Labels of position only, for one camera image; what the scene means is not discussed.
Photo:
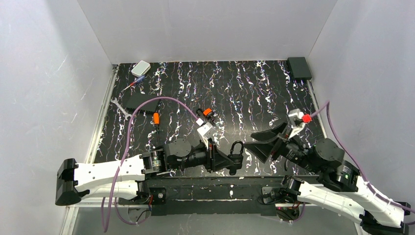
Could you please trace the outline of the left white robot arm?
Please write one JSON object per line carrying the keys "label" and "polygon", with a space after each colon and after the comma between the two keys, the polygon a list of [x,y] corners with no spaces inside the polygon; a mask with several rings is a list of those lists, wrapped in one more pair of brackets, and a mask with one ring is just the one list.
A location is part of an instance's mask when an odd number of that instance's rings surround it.
{"label": "left white robot arm", "polygon": [[220,151],[209,139],[192,146],[185,139],[176,139],[152,152],[137,154],[125,160],[85,164],[74,158],[62,162],[56,174],[55,205],[69,206],[93,197],[122,198],[146,203],[151,193],[145,180],[171,170],[202,165],[208,172],[229,170],[235,175],[241,169],[243,153]]}

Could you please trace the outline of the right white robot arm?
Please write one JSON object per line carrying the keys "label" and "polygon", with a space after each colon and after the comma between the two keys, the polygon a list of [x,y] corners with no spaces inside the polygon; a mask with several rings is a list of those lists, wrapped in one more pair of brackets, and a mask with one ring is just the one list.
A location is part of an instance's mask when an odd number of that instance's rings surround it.
{"label": "right white robot arm", "polygon": [[331,139],[321,139],[307,147],[298,137],[304,127],[302,121],[295,121],[293,126],[284,122],[252,133],[253,141],[244,146],[261,162],[284,157],[315,173],[323,187],[286,175],[280,188],[263,194],[263,202],[291,199],[311,203],[349,218],[371,235],[407,235],[409,226],[404,217],[410,214],[408,204],[395,202],[370,188],[360,170],[344,159],[345,151]]}

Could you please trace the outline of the orange black padlock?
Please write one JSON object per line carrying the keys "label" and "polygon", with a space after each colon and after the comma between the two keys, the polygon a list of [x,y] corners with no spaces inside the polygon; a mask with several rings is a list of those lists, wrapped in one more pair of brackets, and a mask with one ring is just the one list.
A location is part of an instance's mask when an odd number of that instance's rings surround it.
{"label": "orange black padlock", "polygon": [[214,116],[214,112],[210,108],[207,108],[205,110],[202,110],[201,108],[198,108],[196,110],[196,114],[200,117],[205,117],[205,118],[211,118],[212,116]]}

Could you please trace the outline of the single black key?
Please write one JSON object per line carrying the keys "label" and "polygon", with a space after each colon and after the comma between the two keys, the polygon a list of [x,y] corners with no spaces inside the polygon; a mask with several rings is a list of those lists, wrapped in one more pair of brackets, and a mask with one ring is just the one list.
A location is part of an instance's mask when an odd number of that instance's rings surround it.
{"label": "single black key", "polygon": [[236,174],[236,170],[235,169],[230,169],[229,174],[231,176],[235,175]]}

